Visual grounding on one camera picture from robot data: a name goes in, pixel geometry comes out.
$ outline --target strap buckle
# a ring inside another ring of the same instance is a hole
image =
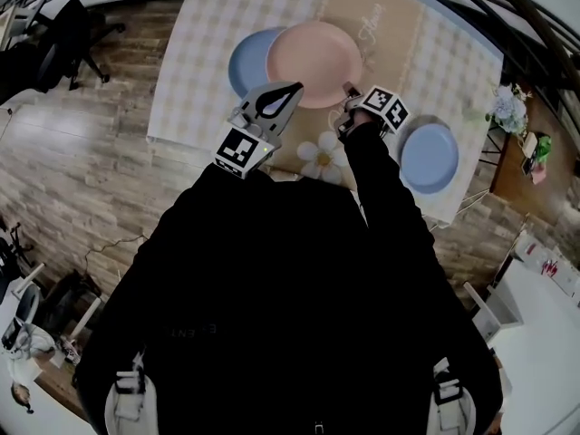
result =
[[[447,402],[459,400],[463,396],[463,387],[459,379],[450,372],[441,372],[435,378],[435,402],[438,406]]]

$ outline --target wooden floor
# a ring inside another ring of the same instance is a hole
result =
[[[126,33],[112,34],[92,51],[111,82],[101,84],[83,67],[78,91],[68,92],[63,82],[23,106],[7,127],[7,117],[0,117],[0,214],[9,224],[22,223],[26,241],[35,245],[31,257],[48,266],[45,281],[57,281],[72,269],[84,272],[88,264],[109,295],[142,239],[111,245],[148,236],[208,163],[206,153],[146,141],[155,82],[180,5],[104,7],[111,22],[127,25]],[[481,163],[469,195],[488,189],[494,172]],[[526,223],[575,263],[580,261],[578,189],[575,180],[555,226],[533,218]],[[433,229],[439,260],[462,299],[465,281],[485,289],[524,221],[487,195],[450,227]]]

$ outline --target tabletop item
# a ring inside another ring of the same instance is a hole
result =
[[[532,175],[532,183],[534,185],[543,182],[547,177],[546,164],[542,163],[536,164],[536,166],[532,169],[532,172],[530,174]]]
[[[536,151],[537,146],[537,137],[534,132],[529,132],[526,136],[526,140],[524,140],[524,144],[522,145],[522,151],[526,158],[532,158],[534,151]]]
[[[515,84],[500,85],[496,90],[497,98],[493,109],[486,115],[508,134],[524,136],[527,127],[526,101],[531,93],[526,93]]]
[[[550,151],[552,151],[552,138],[549,135],[540,134],[537,139],[536,162],[546,164]]]
[[[304,108],[327,108],[344,100],[343,85],[363,74],[361,53],[352,37],[335,25],[309,21],[276,37],[266,60],[271,82],[304,85]]]
[[[276,27],[258,31],[237,45],[229,59],[227,74],[229,83],[239,98],[244,98],[253,88],[268,83],[266,75],[268,50],[284,29]]]
[[[427,124],[405,142],[401,173],[416,191],[430,195],[446,188],[459,164],[457,142],[448,128]]]

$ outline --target blue plate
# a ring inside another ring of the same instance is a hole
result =
[[[239,98],[258,85],[268,83],[266,57],[270,45],[284,27],[253,33],[240,42],[229,58],[229,83]]]
[[[453,134],[440,124],[427,124],[407,139],[401,156],[401,173],[419,193],[441,192],[453,180],[459,150]]]

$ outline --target plate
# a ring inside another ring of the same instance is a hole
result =
[[[419,193],[430,195],[446,188],[457,173],[459,150],[451,131],[440,124],[427,124],[405,142],[401,173]]]
[[[253,33],[240,42],[229,58],[229,83],[239,98],[244,98],[254,87],[268,83],[266,57],[272,42],[284,27]]]
[[[276,37],[266,61],[270,82],[304,85],[299,105],[327,108],[346,97],[345,82],[358,84],[363,75],[361,52],[352,37],[335,25],[310,21],[287,28]]]

